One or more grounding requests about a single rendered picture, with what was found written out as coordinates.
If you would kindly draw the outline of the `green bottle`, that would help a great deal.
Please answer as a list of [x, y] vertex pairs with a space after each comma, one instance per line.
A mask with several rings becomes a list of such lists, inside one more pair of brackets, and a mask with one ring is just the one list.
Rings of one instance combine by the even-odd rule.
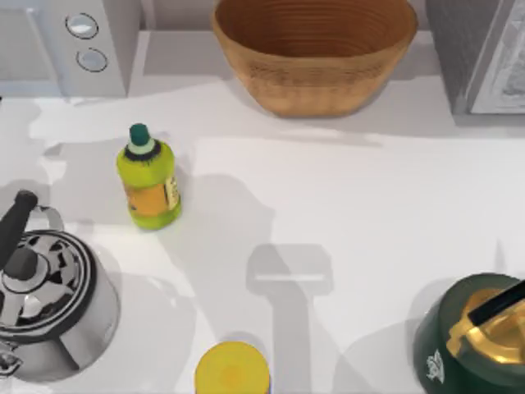
[[181, 197], [175, 155], [144, 123], [130, 127], [128, 142], [116, 157], [116, 169], [129, 214], [138, 227], [158, 230], [176, 220]]

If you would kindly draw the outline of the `brown woven basket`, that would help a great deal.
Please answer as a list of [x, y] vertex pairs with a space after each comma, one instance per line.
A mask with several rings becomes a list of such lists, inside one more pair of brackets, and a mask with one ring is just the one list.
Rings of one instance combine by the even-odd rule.
[[235, 76], [280, 117], [341, 117], [389, 80], [418, 30], [409, 0], [218, 0]]

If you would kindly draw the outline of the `yellow can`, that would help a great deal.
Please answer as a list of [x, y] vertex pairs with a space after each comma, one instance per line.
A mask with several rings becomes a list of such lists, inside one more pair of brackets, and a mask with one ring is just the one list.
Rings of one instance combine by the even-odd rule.
[[271, 394], [266, 358], [244, 341], [223, 341], [210, 348], [194, 371], [194, 394]]

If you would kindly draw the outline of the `round microwave knob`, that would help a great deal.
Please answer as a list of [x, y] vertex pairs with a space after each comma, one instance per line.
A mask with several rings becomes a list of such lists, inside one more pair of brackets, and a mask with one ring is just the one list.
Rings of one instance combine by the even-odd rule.
[[88, 48], [78, 51], [75, 55], [76, 62], [84, 71], [99, 73], [104, 71], [108, 66], [106, 55], [96, 48]]
[[79, 13], [65, 20], [67, 31], [77, 39], [92, 39], [98, 34], [98, 22], [89, 14]]

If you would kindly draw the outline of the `dark green and gold kettle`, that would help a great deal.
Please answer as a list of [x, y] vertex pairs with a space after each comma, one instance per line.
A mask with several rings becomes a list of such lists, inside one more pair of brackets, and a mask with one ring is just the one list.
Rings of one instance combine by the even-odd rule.
[[525, 394], [525, 280], [457, 281], [414, 334], [413, 370], [424, 394]]

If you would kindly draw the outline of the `pale microwave oven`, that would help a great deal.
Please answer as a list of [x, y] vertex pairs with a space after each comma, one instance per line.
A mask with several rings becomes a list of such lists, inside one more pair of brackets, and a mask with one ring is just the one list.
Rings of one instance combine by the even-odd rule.
[[[0, 0], [0, 98], [121, 98], [128, 94], [142, 24], [140, 0]], [[98, 22], [92, 39], [66, 29], [68, 16]], [[84, 71], [78, 51], [96, 48], [108, 59]]]

